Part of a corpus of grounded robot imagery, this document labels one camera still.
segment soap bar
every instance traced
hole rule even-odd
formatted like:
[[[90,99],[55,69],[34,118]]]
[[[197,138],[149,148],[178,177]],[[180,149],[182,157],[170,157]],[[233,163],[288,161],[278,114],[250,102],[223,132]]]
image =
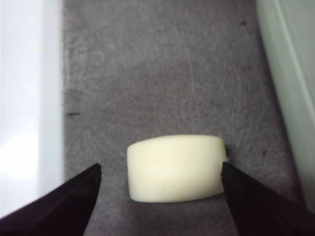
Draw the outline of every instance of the soap bar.
[[[132,144],[127,149],[130,197],[166,203],[221,193],[223,161],[224,142],[215,136],[172,135]]]

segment floor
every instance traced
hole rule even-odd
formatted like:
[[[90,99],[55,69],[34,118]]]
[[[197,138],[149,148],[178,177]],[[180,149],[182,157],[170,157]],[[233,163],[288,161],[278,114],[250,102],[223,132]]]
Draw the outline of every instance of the floor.
[[[303,204],[253,0],[65,0],[65,176],[102,165],[87,236],[236,236],[224,196],[144,204],[126,148],[169,134],[225,140],[232,163]]]

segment cream-colored block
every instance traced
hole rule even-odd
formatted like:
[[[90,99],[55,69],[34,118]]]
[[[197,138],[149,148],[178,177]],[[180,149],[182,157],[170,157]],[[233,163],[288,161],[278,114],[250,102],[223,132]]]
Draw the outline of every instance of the cream-colored block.
[[[139,202],[180,202],[223,192],[221,168],[227,161],[221,138],[172,135],[128,147],[130,197]]]

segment white object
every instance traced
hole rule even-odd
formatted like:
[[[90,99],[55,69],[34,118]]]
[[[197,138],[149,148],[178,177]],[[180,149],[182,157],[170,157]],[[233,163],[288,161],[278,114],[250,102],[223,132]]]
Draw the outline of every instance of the white object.
[[[224,142],[206,135],[174,135],[128,147],[130,197],[139,202],[179,202],[223,192]]]
[[[257,0],[257,11],[305,202],[315,212],[315,1]]]
[[[0,216],[63,182],[60,0],[1,0]]]

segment gray carpet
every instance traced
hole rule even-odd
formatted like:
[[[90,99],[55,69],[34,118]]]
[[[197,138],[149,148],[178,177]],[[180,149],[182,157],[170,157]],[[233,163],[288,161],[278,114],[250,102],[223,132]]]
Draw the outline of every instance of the gray carpet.
[[[234,165],[303,204],[253,0],[65,0],[65,176],[95,162],[87,236],[235,236],[223,195],[128,196],[126,148],[169,134],[222,137]]]

